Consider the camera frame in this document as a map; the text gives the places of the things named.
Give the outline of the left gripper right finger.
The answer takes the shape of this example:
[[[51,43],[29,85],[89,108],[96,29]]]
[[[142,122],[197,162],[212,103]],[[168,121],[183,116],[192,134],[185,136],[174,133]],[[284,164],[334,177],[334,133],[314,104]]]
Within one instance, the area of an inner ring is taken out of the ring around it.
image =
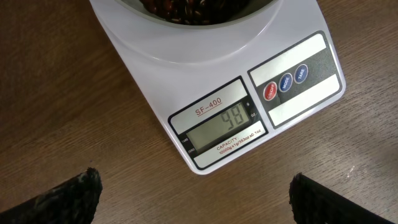
[[[393,224],[301,173],[290,183],[289,204],[297,224]]]

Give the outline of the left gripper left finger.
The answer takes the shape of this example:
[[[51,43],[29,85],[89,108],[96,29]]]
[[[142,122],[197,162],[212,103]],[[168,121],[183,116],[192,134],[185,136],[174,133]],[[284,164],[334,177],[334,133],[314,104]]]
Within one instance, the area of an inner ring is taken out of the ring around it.
[[[90,224],[96,213],[103,186],[95,168],[1,212],[1,223],[7,224]]]

